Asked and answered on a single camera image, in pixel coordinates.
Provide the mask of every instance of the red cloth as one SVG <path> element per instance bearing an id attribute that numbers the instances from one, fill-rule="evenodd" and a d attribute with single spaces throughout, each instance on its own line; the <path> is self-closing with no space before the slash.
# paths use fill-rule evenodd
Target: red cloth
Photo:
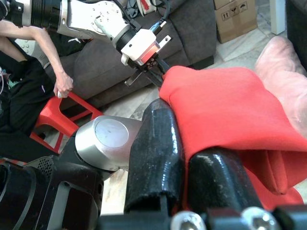
<path id="1" fill-rule="evenodd" d="M 290 188 L 285 195 L 275 195 L 264 187 L 261 181 L 250 170 L 246 169 L 246 172 L 248 173 L 256 193 L 265 209 L 274 210 L 275 207 L 280 205 L 294 205 L 303 203 L 301 195 L 295 188 Z"/>
<path id="2" fill-rule="evenodd" d="M 175 112 L 186 162 L 213 146 L 237 150 L 244 166 L 275 195 L 307 178 L 307 140 L 251 70 L 173 67 L 160 97 Z"/>

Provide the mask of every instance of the person's arm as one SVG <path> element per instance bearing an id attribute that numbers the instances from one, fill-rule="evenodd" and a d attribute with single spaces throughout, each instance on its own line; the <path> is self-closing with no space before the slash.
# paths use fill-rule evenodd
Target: person's arm
<path id="1" fill-rule="evenodd" d="M 26 61 L 24 55 L 6 38 L 0 36 L 0 51 L 16 61 Z"/>
<path id="2" fill-rule="evenodd" d="M 45 29 L 33 26 L 18 28 L 13 23 L 2 20 L 0 21 L 0 36 L 36 40 L 49 59 L 56 75 L 55 95 L 59 91 L 63 97 L 67 97 L 69 91 L 73 88 L 72 79 L 64 71 L 58 52 Z"/>

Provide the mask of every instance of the red stool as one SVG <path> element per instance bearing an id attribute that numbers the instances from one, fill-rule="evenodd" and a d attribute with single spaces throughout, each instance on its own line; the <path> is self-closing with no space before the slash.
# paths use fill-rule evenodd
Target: red stool
<path id="1" fill-rule="evenodd" d="M 73 133 L 79 128 L 74 123 L 74 121 L 89 114 L 92 114 L 91 120 L 102 115 L 102 113 L 99 110 L 92 107 L 89 103 L 85 102 L 76 94 L 70 92 L 68 97 L 74 100 L 76 103 L 83 106 L 86 110 L 76 116 L 68 118 L 60 111 L 60 104 L 62 102 L 62 98 L 53 97 L 47 102 L 47 104 L 43 108 L 35 125 L 35 127 L 39 127 L 41 125 L 49 125 L 55 128 L 57 131 L 59 131 L 59 137 L 55 147 L 53 148 L 50 145 L 48 145 L 42 138 L 40 138 L 34 132 L 32 132 L 30 136 L 38 143 L 44 145 L 46 148 L 56 153 L 59 153 L 59 148 L 63 139 L 63 135 L 71 137 Z"/>
<path id="2" fill-rule="evenodd" d="M 16 161 L 16 160 L 11 160 L 11 159 L 7 159 L 7 158 L 0 158 L 0 164 L 6 162 L 6 161 L 9 161 L 13 164 L 17 164 L 19 166 L 23 166 L 23 165 L 26 165 L 25 162 L 22 162 L 22 161 Z"/>

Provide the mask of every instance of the metal screw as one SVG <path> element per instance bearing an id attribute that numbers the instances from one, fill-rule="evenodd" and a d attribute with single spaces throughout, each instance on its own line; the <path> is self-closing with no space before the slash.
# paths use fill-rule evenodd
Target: metal screw
<path id="1" fill-rule="evenodd" d="M 171 222 L 171 230 L 206 230 L 203 219 L 194 212 L 178 212 Z"/>
<path id="2" fill-rule="evenodd" d="M 251 230 L 281 230 L 274 216 L 259 207 L 249 207 L 242 212 Z"/>

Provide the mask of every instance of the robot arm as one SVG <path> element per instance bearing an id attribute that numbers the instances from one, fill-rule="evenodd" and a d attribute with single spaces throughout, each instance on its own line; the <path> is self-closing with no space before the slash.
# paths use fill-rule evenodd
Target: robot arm
<path id="1" fill-rule="evenodd" d="M 163 2 L 168 9 L 166 12 L 169 12 L 168 1 Z M 19 27 L 33 25 L 81 39 L 96 38 L 111 42 L 122 54 L 121 62 L 138 69 L 126 81 L 128 86 L 154 65 L 163 69 L 163 73 L 168 69 L 157 53 L 171 38 L 167 36 L 161 43 L 156 41 L 156 35 L 166 23 L 167 14 L 150 30 L 145 30 L 125 13 L 117 0 L 97 3 L 78 0 L 0 0 L 0 20 L 4 18 Z M 160 86 L 161 78 L 158 81 L 154 78 L 158 77 L 153 74 L 153 82 Z"/>

